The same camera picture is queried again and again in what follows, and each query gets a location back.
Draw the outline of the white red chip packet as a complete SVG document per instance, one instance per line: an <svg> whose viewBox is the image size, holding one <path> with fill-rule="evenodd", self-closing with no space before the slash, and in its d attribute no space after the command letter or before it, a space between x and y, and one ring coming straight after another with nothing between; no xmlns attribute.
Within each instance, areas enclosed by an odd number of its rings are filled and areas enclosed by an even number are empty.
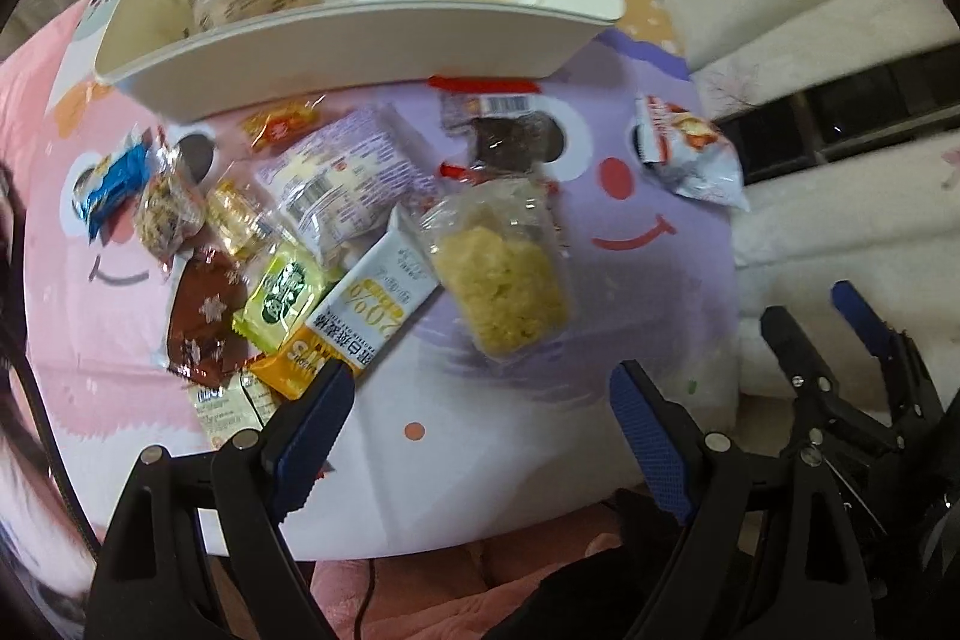
<svg viewBox="0 0 960 640"><path fill-rule="evenodd" d="M716 125L660 97L636 97L640 161L672 193L747 211L739 154Z"/></svg>

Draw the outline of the clear bag yellow rice cake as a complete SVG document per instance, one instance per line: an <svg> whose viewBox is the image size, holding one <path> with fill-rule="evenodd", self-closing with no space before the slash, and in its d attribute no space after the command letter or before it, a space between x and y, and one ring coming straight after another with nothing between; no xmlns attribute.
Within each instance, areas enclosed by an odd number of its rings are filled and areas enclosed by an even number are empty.
<svg viewBox="0 0 960 640"><path fill-rule="evenodd" d="M500 177L443 198L418 239L473 346L512 362L573 320L565 259L548 191L527 177Z"/></svg>

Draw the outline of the white barcode snack packet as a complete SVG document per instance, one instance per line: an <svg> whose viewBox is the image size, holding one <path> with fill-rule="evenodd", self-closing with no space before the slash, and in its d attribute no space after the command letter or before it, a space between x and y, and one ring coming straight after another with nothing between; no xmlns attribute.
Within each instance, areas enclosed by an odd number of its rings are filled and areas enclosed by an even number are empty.
<svg viewBox="0 0 960 640"><path fill-rule="evenodd" d="M283 398L249 370L241 369L218 388L190 385L187 398L213 450L245 429L262 431Z"/></svg>

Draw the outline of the brown flower snack packet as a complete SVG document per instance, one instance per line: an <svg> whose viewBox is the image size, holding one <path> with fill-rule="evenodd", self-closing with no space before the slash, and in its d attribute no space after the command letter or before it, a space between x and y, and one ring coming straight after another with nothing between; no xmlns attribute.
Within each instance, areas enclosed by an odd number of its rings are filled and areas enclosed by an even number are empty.
<svg viewBox="0 0 960 640"><path fill-rule="evenodd" d="M213 245L178 255L171 269L171 298L160 364L187 381L218 388L245 358L233 315L247 299L247 287L228 253Z"/></svg>

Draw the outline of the pink blanket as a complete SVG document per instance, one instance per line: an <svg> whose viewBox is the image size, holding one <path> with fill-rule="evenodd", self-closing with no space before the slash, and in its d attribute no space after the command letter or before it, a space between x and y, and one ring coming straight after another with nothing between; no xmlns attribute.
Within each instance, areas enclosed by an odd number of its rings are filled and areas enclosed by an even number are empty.
<svg viewBox="0 0 960 640"><path fill-rule="evenodd" d="M304 562L340 638L478 638L565 565L622 544L610 503L464 546L371 560Z"/></svg>

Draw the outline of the white yellow protein bar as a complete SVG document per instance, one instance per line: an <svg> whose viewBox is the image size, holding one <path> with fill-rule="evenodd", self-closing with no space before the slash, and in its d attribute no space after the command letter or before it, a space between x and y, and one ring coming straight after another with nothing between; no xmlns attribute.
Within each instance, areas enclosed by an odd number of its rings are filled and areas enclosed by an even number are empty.
<svg viewBox="0 0 960 640"><path fill-rule="evenodd" d="M359 377L436 291L413 216L397 205L384 236L348 269L298 330L247 370L286 399L306 393L325 364L342 360Z"/></svg>

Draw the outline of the green yellow snack packet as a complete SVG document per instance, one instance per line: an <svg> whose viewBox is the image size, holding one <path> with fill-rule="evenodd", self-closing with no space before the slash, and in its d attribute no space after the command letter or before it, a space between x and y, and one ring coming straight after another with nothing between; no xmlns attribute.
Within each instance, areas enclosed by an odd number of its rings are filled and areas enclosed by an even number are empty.
<svg viewBox="0 0 960 640"><path fill-rule="evenodd" d="M313 255L281 242L267 253L256 286L245 304L233 314L233 330L263 354L274 354L306 321L329 280Z"/></svg>

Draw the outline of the nut cluster clear wrapper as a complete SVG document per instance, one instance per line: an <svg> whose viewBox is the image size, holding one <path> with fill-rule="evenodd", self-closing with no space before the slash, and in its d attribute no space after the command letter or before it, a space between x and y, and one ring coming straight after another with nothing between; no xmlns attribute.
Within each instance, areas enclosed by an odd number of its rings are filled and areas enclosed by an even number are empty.
<svg viewBox="0 0 960 640"><path fill-rule="evenodd" d="M181 151L158 146L151 159L151 175L133 213L140 244L158 262L169 263L203 226L205 200Z"/></svg>

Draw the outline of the gold wrapped candy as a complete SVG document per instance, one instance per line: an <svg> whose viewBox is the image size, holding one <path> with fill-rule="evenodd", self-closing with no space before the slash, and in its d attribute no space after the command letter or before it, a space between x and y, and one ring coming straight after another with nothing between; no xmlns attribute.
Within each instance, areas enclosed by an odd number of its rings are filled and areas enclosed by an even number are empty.
<svg viewBox="0 0 960 640"><path fill-rule="evenodd" d="M206 222L236 262L254 257L275 234L256 198L231 177L221 177L206 193Z"/></svg>

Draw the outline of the dark brownie clear wrapper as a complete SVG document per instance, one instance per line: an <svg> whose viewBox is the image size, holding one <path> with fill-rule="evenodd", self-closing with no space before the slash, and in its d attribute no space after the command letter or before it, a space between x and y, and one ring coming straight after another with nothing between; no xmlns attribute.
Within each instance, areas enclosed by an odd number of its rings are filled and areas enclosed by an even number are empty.
<svg viewBox="0 0 960 640"><path fill-rule="evenodd" d="M545 164L560 158L565 136L535 81L432 76L428 86L438 92L446 135L467 145L462 163L439 164L444 179L480 184L512 175L539 177Z"/></svg>

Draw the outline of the blue white snack packet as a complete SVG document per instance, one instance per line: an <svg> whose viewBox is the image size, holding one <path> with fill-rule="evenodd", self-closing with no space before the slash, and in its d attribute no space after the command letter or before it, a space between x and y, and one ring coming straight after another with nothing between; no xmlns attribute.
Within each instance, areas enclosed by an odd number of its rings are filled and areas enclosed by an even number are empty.
<svg viewBox="0 0 960 640"><path fill-rule="evenodd" d="M93 242L112 214L137 195L153 175L153 135L133 127L121 144L78 177L71 206Z"/></svg>

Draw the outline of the white floral bedsheet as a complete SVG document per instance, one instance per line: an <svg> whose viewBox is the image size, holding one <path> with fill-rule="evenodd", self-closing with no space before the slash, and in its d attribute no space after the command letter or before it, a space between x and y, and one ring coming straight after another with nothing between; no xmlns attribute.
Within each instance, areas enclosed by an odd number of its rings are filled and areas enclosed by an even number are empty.
<svg viewBox="0 0 960 640"><path fill-rule="evenodd" d="M740 385L778 396L761 312L793 312L862 408L877 362L830 302L850 281L958 390L958 0L658 0L704 113L737 146Z"/></svg>

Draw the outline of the clear wrapped white pastry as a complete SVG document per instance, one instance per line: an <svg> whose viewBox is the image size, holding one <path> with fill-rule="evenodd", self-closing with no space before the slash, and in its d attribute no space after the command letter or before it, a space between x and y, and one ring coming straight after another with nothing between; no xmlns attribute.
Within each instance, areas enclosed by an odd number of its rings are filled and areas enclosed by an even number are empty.
<svg viewBox="0 0 960 640"><path fill-rule="evenodd" d="M391 104L368 104L252 169L299 241L323 262L382 226L395 205L438 197L423 136Z"/></svg>

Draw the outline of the orange red candy packet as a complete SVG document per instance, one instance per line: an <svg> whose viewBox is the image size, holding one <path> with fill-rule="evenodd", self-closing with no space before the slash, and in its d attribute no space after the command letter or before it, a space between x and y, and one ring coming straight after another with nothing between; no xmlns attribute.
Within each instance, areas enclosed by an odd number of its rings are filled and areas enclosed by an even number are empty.
<svg viewBox="0 0 960 640"><path fill-rule="evenodd" d="M322 99L291 99L288 103L257 110L241 122L241 130L252 152L268 151L291 143L316 130L322 122Z"/></svg>

